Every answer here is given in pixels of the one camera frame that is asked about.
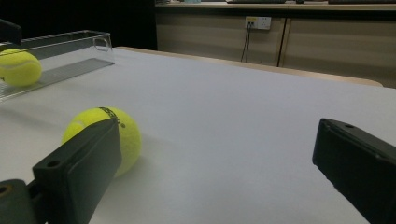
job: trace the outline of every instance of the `white table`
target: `white table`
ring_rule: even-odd
[[[138,122],[142,156],[91,223],[367,223],[312,164],[318,122],[396,145],[396,90],[114,49],[116,64],[0,104],[0,179],[33,179],[80,111]]]

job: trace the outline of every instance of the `tennis ball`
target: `tennis ball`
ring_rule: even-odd
[[[30,86],[40,77],[40,61],[32,54],[19,49],[7,49],[0,53],[0,79],[8,85]]]
[[[87,126],[110,118],[117,118],[120,132],[122,161],[115,177],[125,174],[140,155],[141,136],[136,122],[124,111],[114,107],[97,107],[76,115],[64,132],[62,144],[67,142]]]

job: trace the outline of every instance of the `tennis ball logo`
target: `tennis ball logo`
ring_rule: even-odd
[[[89,125],[104,119],[117,119],[120,132],[122,161],[115,177],[125,174],[140,156],[141,135],[136,122],[124,111],[115,107],[97,107],[76,115],[67,126],[62,144]]]
[[[41,78],[40,61],[32,54],[19,49],[0,53],[0,79],[10,86],[25,87]]]

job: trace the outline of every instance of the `clear acrylic box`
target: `clear acrylic box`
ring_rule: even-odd
[[[0,43],[0,51],[6,49],[33,54],[41,63],[42,74],[37,83],[27,87],[9,86],[0,80],[0,102],[114,64],[110,34],[95,31],[25,39],[21,46]]]

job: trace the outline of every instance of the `dark wall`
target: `dark wall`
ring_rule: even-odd
[[[0,0],[0,19],[23,38],[95,30],[111,33],[113,46],[157,49],[154,0]]]

